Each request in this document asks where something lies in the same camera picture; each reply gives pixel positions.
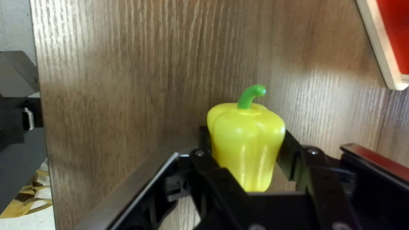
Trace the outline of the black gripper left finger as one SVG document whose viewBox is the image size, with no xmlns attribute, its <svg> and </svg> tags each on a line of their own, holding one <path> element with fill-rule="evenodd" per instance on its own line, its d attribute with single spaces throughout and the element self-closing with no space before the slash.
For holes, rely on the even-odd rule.
<svg viewBox="0 0 409 230">
<path fill-rule="evenodd" d="M 230 172 L 212 158 L 207 127 L 198 130 L 198 149 L 191 151 L 190 160 L 191 196 L 200 218 L 194 230 L 247 230 L 250 201 Z"/>
</svg>

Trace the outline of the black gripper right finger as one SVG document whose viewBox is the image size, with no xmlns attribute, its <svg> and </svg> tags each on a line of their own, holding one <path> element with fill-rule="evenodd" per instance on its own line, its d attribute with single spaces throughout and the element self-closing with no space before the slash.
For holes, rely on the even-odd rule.
<svg viewBox="0 0 409 230">
<path fill-rule="evenodd" d="M 342 184 L 319 149 L 301 146 L 286 131 L 277 164 L 285 177 L 295 183 L 296 191 L 309 199 L 319 230 L 357 230 Z"/>
</svg>

